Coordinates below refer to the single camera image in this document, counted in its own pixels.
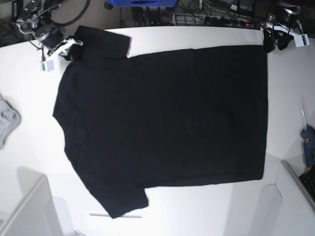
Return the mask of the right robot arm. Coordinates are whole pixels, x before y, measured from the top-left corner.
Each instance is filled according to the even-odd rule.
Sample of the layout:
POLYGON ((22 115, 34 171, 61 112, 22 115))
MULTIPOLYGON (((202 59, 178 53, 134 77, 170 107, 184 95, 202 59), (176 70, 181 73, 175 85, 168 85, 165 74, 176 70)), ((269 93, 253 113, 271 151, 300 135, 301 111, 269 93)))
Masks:
MULTIPOLYGON (((32 0, 21 12, 16 25, 22 34, 42 37, 59 33, 68 26, 75 24, 86 13, 90 1, 85 4, 79 14, 68 22, 57 22, 53 14, 63 4, 64 0, 32 0)), ((267 27, 279 25, 293 27, 294 20, 300 14, 300 7, 287 1, 274 1, 267 10, 265 18, 254 14, 255 0, 194 0, 187 6, 181 0, 172 0, 172 6, 162 6, 159 0, 141 0, 129 5, 133 20, 145 26, 185 25, 217 27, 251 27, 255 28, 257 20, 267 27)))

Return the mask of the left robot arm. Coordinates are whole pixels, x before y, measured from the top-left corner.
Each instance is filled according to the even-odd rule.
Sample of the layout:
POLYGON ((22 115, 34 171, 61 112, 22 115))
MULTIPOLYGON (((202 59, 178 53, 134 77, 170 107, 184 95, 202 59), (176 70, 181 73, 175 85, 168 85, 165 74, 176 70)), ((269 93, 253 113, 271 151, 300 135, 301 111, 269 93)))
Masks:
POLYGON ((303 33, 299 16, 301 6, 288 0, 273 3, 267 11, 266 20, 261 23, 261 30, 276 30, 292 36, 303 33))

